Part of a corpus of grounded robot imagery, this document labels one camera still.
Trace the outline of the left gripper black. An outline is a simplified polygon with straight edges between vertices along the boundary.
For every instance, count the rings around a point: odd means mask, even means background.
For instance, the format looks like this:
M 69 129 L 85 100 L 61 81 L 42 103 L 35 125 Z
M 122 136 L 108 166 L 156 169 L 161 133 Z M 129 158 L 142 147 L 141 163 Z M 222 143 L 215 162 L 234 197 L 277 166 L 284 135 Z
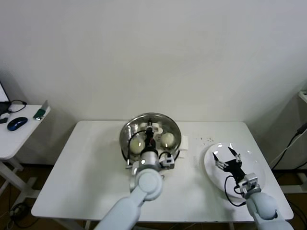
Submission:
M 147 122 L 147 130 L 145 132 L 145 147 L 144 151 L 156 151 L 156 142 L 154 140 L 154 132 L 153 132 L 153 122 L 152 119 L 149 118 Z

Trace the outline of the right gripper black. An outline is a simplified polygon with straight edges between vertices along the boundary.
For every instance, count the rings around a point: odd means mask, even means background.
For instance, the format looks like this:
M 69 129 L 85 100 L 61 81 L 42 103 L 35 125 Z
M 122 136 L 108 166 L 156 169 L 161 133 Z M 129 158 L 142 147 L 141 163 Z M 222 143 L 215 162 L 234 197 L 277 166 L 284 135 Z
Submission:
M 225 172 L 231 173 L 232 176 L 235 179 L 236 184 L 241 182 L 245 177 L 245 172 L 241 169 L 242 161 L 241 161 L 241 155 L 238 154 L 233 148 L 228 147 L 232 155 L 235 157 L 234 159 L 223 162 L 218 159 L 216 154 L 213 152 L 213 158 L 215 161 L 215 166 L 219 169 L 224 169 Z

